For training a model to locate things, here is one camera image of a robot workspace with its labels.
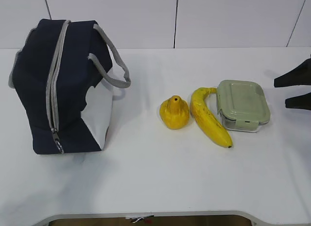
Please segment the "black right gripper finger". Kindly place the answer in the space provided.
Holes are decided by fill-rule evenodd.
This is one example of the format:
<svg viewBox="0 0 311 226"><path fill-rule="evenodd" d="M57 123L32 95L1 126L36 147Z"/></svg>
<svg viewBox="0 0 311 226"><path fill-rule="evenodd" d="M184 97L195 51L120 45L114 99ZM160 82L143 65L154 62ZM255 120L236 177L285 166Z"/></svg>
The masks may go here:
<svg viewBox="0 0 311 226"><path fill-rule="evenodd" d="M311 93L286 99L285 107L291 109L311 110Z"/></svg>
<svg viewBox="0 0 311 226"><path fill-rule="evenodd" d="M290 72L274 79L274 87L310 86L311 59L308 58Z"/></svg>

